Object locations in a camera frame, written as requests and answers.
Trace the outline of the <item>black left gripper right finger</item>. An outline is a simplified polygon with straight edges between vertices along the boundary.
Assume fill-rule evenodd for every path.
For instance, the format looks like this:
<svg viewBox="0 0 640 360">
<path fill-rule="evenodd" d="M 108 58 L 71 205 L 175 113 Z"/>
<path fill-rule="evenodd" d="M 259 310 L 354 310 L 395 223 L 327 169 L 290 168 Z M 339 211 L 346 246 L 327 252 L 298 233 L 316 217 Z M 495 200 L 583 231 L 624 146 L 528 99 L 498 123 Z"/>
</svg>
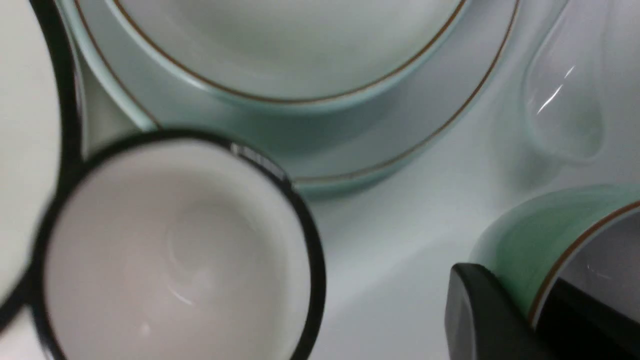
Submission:
<svg viewBox="0 0 640 360">
<path fill-rule="evenodd" d="M 640 325 L 566 280 L 553 285 L 535 328 L 560 360 L 638 360 Z"/>
</svg>

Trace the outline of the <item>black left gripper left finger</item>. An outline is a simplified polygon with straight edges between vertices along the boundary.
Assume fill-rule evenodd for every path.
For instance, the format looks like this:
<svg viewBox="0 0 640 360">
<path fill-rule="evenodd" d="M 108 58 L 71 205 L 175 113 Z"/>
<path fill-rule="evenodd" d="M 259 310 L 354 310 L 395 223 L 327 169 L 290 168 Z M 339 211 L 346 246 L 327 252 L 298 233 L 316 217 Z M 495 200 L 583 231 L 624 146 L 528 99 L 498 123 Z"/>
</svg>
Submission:
<svg viewBox="0 0 640 360">
<path fill-rule="evenodd" d="M 551 358 L 496 276 L 479 264 L 450 269 L 445 335 L 451 360 Z"/>
</svg>

